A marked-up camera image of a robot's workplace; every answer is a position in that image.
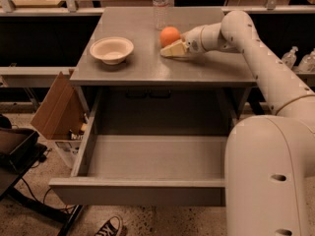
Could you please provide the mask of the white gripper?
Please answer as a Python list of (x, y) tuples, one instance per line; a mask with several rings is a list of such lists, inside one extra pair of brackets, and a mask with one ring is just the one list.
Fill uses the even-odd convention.
[(204, 48), (201, 41), (202, 27), (195, 27), (181, 34), (182, 40), (167, 45), (160, 50), (162, 57), (180, 57), (187, 53), (187, 49), (191, 53), (202, 53)]

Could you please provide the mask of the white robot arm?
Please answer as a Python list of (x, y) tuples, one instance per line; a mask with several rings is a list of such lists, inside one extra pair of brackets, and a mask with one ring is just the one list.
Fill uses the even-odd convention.
[(227, 236), (309, 236), (304, 180), (315, 164), (315, 92), (260, 39), (250, 16), (191, 29), (163, 57), (240, 52), (271, 112), (240, 121), (224, 156)]

